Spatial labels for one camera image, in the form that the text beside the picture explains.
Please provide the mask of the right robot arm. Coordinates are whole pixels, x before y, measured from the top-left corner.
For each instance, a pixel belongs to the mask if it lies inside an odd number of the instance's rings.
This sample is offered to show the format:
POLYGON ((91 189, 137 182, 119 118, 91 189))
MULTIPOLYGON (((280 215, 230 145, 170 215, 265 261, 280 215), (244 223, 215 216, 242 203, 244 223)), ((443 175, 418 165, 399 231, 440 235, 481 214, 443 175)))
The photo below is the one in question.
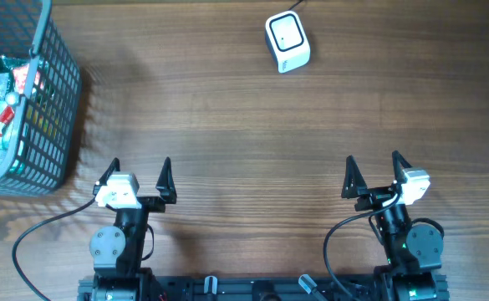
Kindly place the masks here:
POLYGON ((392 153, 394 180, 388 186, 367 186, 353 156, 346 159, 341 197, 355 199, 354 209, 369 216, 388 264, 374 269, 382 300, 448 300, 442 266, 444 228, 430 218, 410 218, 407 207, 430 187, 430 175, 413 167, 397 150, 392 153))

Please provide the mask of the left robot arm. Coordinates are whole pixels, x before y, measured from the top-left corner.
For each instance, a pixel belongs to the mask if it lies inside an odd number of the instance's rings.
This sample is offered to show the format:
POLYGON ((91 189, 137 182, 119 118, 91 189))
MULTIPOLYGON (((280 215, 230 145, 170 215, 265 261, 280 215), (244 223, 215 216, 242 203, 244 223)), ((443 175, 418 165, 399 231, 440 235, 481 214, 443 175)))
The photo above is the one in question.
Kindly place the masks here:
POLYGON ((168 299, 152 269, 143 268, 141 264, 150 257, 143 253, 145 235, 154 231, 148 224, 149 214, 163 213, 167 205, 175 204, 177 200, 171 159, 166 158, 162 166, 155 185, 159 192, 157 196, 138 196, 139 188, 135 174, 122 171, 117 158, 95 182, 94 200, 99 207, 115 213, 115 222, 100 228, 90 239, 94 277, 79 282, 78 300, 168 299))

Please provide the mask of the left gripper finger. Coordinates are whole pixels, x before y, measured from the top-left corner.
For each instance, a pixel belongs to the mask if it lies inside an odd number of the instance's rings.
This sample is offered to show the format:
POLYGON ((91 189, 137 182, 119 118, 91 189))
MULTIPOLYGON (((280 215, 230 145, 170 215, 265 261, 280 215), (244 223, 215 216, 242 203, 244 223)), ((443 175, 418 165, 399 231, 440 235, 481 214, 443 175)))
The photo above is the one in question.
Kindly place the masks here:
POLYGON ((95 182, 94 184, 94 194, 97 195, 100 188, 103 186, 107 185, 107 181, 109 180, 110 176, 115 172, 115 171, 120 171, 120 160, 115 157, 107 170, 103 173, 103 175, 95 182))
POLYGON ((176 204, 177 192, 171 169, 171 158, 166 157, 155 185, 159 198, 166 204, 176 204))

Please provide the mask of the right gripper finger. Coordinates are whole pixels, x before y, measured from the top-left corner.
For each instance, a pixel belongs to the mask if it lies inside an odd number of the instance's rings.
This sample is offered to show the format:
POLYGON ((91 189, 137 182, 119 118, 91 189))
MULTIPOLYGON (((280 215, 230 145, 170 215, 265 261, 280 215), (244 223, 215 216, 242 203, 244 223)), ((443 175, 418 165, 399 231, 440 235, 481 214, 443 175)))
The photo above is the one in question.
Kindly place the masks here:
POLYGON ((368 195, 367 184, 353 156, 346 158, 346 170, 341 197, 345 199, 368 195))
POLYGON ((403 170, 406 168, 411 168, 412 165, 397 150, 392 152, 392 162, 395 173, 395 180, 398 183, 405 183, 403 170))

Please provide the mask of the red stick sachet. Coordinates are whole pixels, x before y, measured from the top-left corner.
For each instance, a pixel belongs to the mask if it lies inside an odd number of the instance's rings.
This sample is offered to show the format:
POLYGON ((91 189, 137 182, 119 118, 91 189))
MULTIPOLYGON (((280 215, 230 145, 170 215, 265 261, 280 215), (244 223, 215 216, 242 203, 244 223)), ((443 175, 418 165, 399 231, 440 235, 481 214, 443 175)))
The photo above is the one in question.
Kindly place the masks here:
MULTIPOLYGON (((28 71, 29 71, 30 63, 23 64, 18 67, 14 67, 12 69, 12 74, 14 78, 14 90, 20 94, 23 94, 25 91, 25 87, 28 85, 28 71)), ((37 85, 40 89, 44 89, 44 82, 40 78, 40 73, 37 71, 34 81, 31 86, 31 93, 34 94, 37 89, 34 88, 34 85, 37 85)))

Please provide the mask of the yellow dish soap bottle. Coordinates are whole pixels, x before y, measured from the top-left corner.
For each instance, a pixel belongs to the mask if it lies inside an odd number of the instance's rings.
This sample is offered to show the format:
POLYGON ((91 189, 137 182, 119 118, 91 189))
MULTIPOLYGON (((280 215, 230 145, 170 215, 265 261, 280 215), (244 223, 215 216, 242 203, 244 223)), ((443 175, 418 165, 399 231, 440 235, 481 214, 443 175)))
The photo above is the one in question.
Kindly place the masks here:
POLYGON ((8 92, 5 95, 4 102, 6 103, 6 106, 0 114, 0 122, 3 124, 2 143, 7 144, 11 139, 15 110, 21 103, 21 96, 19 92, 8 92))

